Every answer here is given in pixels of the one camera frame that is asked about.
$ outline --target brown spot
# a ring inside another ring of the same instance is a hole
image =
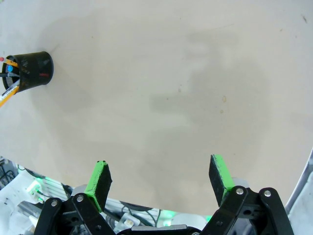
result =
[[[307,18],[305,18],[304,15],[302,15],[302,18],[303,18],[304,22],[307,24],[308,23]]]

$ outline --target black mesh cup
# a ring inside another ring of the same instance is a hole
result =
[[[37,53],[9,55],[6,57],[18,63],[18,68],[13,66],[12,73],[20,77],[4,77],[3,84],[8,89],[13,83],[20,79],[17,92],[27,90],[40,85],[46,85],[53,76],[53,61],[49,53],[42,51]],[[2,72],[8,72],[8,64],[4,63]]]

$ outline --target beige tabletop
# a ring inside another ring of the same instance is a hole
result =
[[[109,197],[211,214],[222,154],[287,202],[312,147],[312,1],[5,1],[0,16],[1,55],[54,61],[1,107],[2,156],[74,187],[106,160]]]

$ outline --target pencil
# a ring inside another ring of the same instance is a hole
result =
[[[6,63],[6,64],[8,64],[8,65],[12,65],[12,66],[18,68],[18,63],[14,62],[14,61],[12,61],[12,60],[9,60],[9,59],[7,59],[7,58],[0,57],[0,61]]]
[[[3,72],[3,73],[0,73],[0,77],[19,77],[19,75],[13,72]]]
[[[19,90],[20,80],[12,84],[0,97],[0,107]]]

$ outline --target yellow pencil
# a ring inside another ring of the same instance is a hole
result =
[[[18,63],[14,62],[14,61],[12,61],[12,60],[6,59],[6,58],[4,58],[4,57],[0,57],[0,61],[6,63],[6,64],[8,64],[8,65],[12,65],[12,66],[18,68]]]
[[[0,107],[9,99],[11,98],[16,92],[18,92],[20,87],[20,80],[13,83],[0,97]]]

